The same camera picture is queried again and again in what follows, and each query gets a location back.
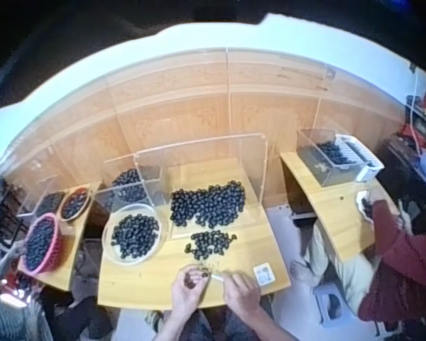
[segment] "red basket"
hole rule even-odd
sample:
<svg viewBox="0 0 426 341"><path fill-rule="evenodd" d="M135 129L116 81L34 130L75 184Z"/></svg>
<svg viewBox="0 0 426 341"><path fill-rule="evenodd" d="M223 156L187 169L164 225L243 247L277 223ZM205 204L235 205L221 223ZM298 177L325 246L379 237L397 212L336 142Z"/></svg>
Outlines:
<svg viewBox="0 0 426 341"><path fill-rule="evenodd" d="M62 232L60 231L60 226L57 221L57 217L53 213L46 213L39 217L35 222L30 226L30 229L28 231L25 243L27 243L28 238L31 236L31 234L34 232L34 229L38 225L38 223L45 219L50 218L54 222L54 235L52 237L52 241L50 242L49 250L44 256L43 261L33 271L28 270L27 264L26 264L26 257L23 257L23 267L26 270L26 273L28 273L31 276L35 276L37 274L41 274L43 272L52 271L55 270L58 265L60 264L61 256L62 256L62 247L63 247L63 238L62 238Z"/></svg>

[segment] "white label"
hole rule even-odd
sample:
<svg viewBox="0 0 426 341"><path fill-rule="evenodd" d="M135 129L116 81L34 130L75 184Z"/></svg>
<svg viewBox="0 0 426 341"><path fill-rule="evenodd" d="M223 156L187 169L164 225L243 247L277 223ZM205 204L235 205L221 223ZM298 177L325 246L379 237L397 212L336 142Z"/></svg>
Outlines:
<svg viewBox="0 0 426 341"><path fill-rule="evenodd" d="M254 274L256 275L259 286L266 286L276 280L273 270L269 263L264 263L254 267Z"/></svg>

